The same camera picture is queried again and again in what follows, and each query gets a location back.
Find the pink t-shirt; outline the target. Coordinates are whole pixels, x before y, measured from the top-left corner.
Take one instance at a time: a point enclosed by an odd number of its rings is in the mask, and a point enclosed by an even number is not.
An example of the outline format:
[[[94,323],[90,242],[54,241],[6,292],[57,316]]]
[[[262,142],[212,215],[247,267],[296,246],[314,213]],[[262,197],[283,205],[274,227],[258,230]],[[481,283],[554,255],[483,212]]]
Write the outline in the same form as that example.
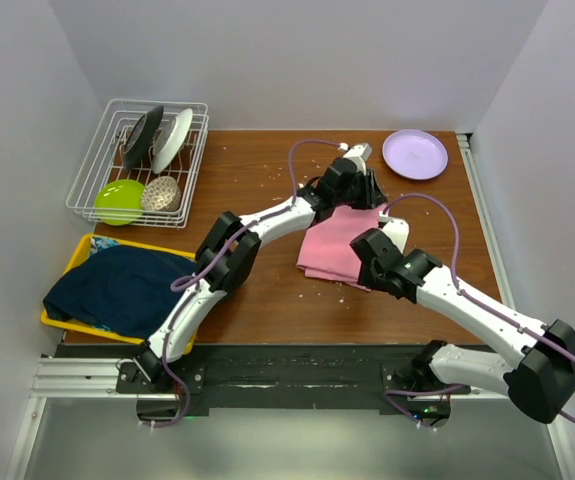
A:
[[[306,231],[296,267],[308,278],[345,283],[367,291],[366,287],[358,284],[361,262],[350,242],[377,227],[378,218],[378,208],[337,207],[330,218]]]

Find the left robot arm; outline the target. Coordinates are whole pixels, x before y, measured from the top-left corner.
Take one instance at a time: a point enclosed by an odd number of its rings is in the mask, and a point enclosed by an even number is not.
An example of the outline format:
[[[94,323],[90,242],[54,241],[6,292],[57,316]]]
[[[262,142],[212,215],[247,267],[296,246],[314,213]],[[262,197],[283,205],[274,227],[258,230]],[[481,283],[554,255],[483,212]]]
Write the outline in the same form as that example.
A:
[[[385,202],[367,158],[352,148],[282,203],[255,214],[227,211],[218,217],[196,252],[196,272],[170,286],[180,295],[177,303],[133,358],[144,386],[163,392],[172,385],[170,363],[183,356],[212,308],[247,280],[262,247],[326,221],[340,206],[371,210]]]

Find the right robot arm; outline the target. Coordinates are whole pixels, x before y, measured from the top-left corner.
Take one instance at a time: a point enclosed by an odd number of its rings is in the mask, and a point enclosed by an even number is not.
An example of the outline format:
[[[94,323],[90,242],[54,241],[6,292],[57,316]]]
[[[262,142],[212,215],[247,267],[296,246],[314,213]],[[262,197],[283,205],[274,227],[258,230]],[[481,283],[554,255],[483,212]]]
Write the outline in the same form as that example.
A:
[[[371,228],[350,243],[361,285],[437,312],[487,345],[471,350],[433,340],[403,369],[416,395],[443,385],[479,387],[507,396],[529,418],[550,424],[575,392],[575,330],[522,315],[453,278],[448,267],[415,249],[403,254]]]

